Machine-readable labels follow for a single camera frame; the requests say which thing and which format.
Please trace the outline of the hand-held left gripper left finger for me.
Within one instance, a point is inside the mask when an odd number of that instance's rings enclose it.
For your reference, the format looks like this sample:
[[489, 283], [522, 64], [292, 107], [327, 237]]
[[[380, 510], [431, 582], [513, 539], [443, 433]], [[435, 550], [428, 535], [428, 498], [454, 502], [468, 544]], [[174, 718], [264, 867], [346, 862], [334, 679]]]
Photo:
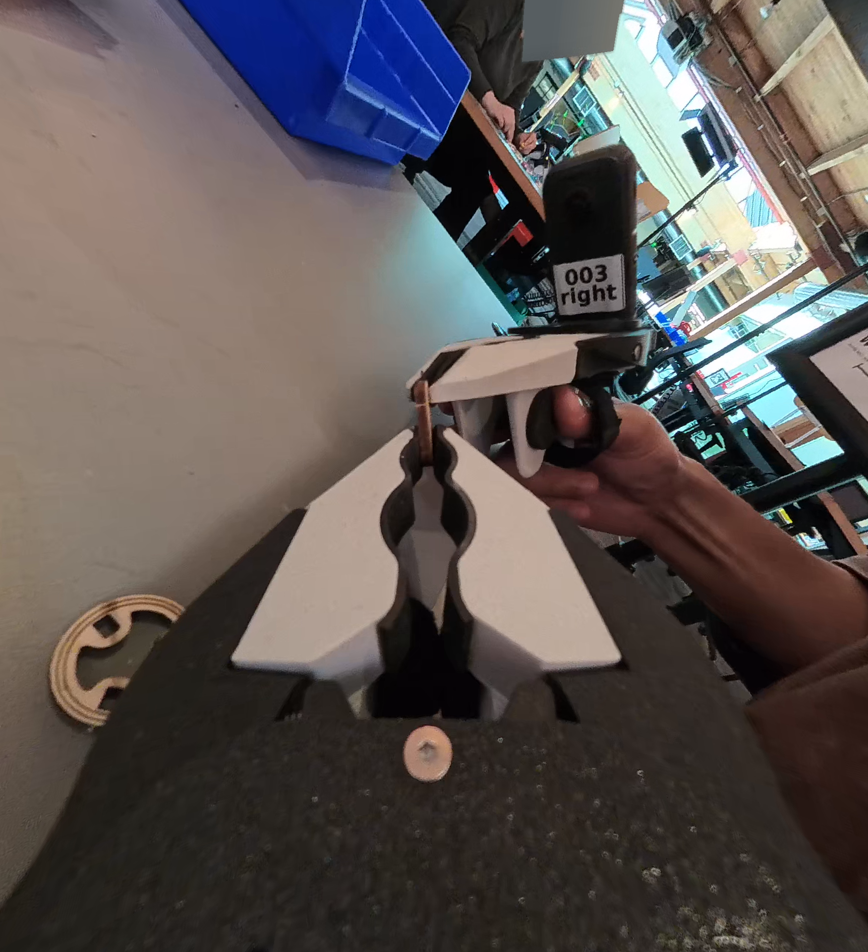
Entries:
[[412, 439], [402, 430], [306, 508], [232, 653], [234, 668], [336, 682], [346, 696], [378, 678], [378, 627], [400, 574], [381, 512], [404, 483]]

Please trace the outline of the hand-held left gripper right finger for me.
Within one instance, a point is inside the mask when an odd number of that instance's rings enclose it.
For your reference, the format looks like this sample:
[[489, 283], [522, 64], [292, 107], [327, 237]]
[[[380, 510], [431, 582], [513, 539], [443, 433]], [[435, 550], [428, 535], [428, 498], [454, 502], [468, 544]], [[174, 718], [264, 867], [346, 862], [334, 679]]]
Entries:
[[467, 665], [502, 697], [547, 674], [615, 667], [620, 650], [553, 512], [454, 431], [445, 488], [471, 517], [451, 584], [472, 624]]

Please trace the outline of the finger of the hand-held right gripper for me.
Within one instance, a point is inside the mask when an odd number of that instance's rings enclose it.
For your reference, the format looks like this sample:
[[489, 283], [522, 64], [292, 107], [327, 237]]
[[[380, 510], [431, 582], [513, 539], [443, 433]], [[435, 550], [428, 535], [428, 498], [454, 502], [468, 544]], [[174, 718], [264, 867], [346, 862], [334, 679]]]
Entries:
[[437, 351], [406, 383], [430, 386], [557, 386], [575, 377], [579, 336], [482, 338]]
[[568, 384], [576, 374], [577, 346], [451, 346], [426, 368], [430, 401], [457, 404], [520, 395], [509, 409], [511, 434], [530, 447], [526, 422], [538, 392]]

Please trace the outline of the small wooden model part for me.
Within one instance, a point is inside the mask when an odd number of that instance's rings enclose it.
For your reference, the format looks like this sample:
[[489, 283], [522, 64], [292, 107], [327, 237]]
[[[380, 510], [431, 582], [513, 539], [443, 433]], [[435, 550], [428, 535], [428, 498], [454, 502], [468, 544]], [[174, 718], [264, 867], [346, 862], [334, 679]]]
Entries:
[[422, 467], [431, 468], [435, 462], [435, 425], [430, 384], [421, 376], [412, 388], [412, 400], [416, 411], [416, 444]]

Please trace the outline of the person's right forearm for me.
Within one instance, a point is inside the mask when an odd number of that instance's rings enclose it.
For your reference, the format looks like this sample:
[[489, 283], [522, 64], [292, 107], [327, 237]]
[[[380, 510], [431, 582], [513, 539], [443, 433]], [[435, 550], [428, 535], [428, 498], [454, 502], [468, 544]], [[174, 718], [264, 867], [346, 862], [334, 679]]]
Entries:
[[868, 637], [868, 587], [683, 460], [646, 541], [748, 647], [786, 673]]

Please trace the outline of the person's right hand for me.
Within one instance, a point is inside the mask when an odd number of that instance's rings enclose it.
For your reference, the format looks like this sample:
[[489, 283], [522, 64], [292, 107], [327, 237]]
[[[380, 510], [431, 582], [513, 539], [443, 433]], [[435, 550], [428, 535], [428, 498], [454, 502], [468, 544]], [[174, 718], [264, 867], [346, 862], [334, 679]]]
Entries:
[[566, 513], [583, 529], [643, 540], [678, 491], [685, 459], [647, 411], [617, 400], [613, 406], [618, 436], [580, 468], [545, 463], [524, 478], [511, 448], [499, 449], [493, 460], [544, 505]]

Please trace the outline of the wooden worktable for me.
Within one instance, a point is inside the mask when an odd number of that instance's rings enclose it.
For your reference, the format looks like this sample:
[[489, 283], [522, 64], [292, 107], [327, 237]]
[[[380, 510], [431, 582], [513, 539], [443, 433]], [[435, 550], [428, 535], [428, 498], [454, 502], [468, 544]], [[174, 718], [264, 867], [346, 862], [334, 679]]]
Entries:
[[483, 109], [475, 96], [465, 90], [461, 101], [461, 108], [466, 113], [469, 122], [475, 126], [481, 138], [496, 156], [499, 165], [504, 168], [503, 181], [500, 190], [512, 198], [514, 193], [522, 196], [524, 202], [533, 209], [534, 216], [545, 220], [545, 208], [540, 190], [523, 168], [520, 154], [509, 143], [501, 129], [499, 129]]

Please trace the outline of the large blue plastic bin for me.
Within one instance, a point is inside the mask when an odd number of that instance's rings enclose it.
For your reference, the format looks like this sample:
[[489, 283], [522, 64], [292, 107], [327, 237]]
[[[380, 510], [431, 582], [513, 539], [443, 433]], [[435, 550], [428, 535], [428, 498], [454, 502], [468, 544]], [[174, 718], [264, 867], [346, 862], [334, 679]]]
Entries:
[[439, 147], [471, 71], [419, 1], [183, 1], [296, 137], [388, 166]]

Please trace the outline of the person's brown shirt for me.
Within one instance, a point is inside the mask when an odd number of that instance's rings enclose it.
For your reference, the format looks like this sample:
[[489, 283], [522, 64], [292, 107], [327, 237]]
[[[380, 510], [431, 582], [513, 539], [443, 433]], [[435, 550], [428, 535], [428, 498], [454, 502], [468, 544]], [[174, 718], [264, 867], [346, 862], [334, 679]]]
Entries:
[[[868, 554], [841, 565], [868, 589]], [[868, 917], [868, 636], [768, 688], [747, 712], [798, 826]]]

